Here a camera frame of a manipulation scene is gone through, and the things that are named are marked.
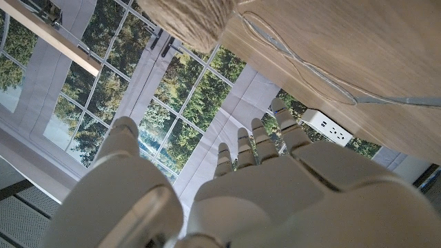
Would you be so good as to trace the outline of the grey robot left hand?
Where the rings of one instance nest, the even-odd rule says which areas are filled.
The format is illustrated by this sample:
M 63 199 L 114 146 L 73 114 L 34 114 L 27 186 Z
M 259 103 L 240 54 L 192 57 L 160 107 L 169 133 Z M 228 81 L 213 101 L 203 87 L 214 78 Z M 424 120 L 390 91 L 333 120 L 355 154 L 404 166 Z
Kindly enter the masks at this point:
M 280 99 L 287 153 L 262 122 L 218 147 L 189 216 L 140 155 L 137 124 L 115 120 L 92 169 L 61 203 L 44 247 L 439 247 L 440 215 L 399 176 L 350 149 L 312 142 Z

